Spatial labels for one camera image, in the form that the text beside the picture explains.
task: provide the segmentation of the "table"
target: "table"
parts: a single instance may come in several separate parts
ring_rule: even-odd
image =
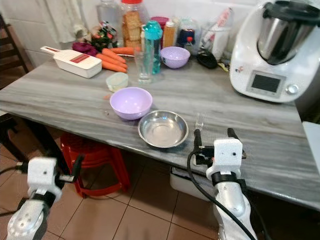
[[[181,115],[190,132],[180,146],[158,149],[138,135],[138,120],[120,119],[104,96],[110,94],[103,70],[86,79],[61,70],[53,60],[37,67],[0,91],[0,109],[102,143],[185,169],[193,149],[197,113],[204,115],[202,143],[226,137],[234,128],[247,159],[241,173],[250,189],[320,210],[320,176],[294,103],[275,104],[237,93],[221,69],[195,61],[181,69],[162,68],[152,84],[137,82],[128,60],[129,85],[153,96],[152,110]],[[193,167],[204,173],[205,167]]]

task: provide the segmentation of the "white wall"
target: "white wall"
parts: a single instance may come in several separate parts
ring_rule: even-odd
[[[88,29],[98,24],[96,6],[100,0],[78,0]],[[150,15],[171,18],[191,17],[200,24],[214,19],[225,8],[232,7],[235,22],[242,21],[258,0],[144,0]],[[0,0],[0,11],[7,23],[12,24],[22,46],[34,67],[51,58],[40,51],[47,45],[64,49],[68,44],[58,44],[50,36],[36,0]]]

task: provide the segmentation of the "metal bowl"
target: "metal bowl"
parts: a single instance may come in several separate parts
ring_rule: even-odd
[[[189,133],[187,122],[172,111],[152,111],[141,118],[140,137],[151,146],[171,148],[183,143]]]

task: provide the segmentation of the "drinking glass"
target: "drinking glass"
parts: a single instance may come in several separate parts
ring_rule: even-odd
[[[134,61],[138,72],[139,83],[150,83],[152,81],[152,69],[154,65],[154,50],[148,52],[134,49]]]

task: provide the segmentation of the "carrot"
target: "carrot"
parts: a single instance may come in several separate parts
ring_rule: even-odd
[[[104,69],[108,69],[108,70],[112,70],[115,72],[122,72],[122,73],[126,73],[127,69],[125,69],[124,67],[112,64],[110,62],[107,61],[102,61],[102,68]]]
[[[115,60],[115,59],[113,59],[111,57],[105,56],[105,55],[103,55],[101,53],[98,53],[97,55],[95,55],[95,57],[98,58],[98,59],[101,59],[102,61],[106,61],[108,63],[114,64],[114,65],[118,65],[118,66],[120,66],[120,67],[122,67],[124,69],[128,68],[128,66],[126,64],[124,64],[122,62],[119,62],[119,61],[117,61],[117,60]]]
[[[110,57],[112,59],[115,59],[115,60],[118,60],[119,62],[125,64],[126,63],[126,60],[121,57],[121,56],[118,56],[117,54],[115,54],[113,51],[111,51],[110,49],[108,48],[104,48],[102,49],[102,54],[107,56],[107,57]]]
[[[111,48],[110,49],[112,52],[114,52],[115,54],[128,54],[128,55],[134,55],[135,54],[135,50],[140,52],[141,51],[141,47],[136,47],[135,49],[133,47],[115,47],[115,48]]]

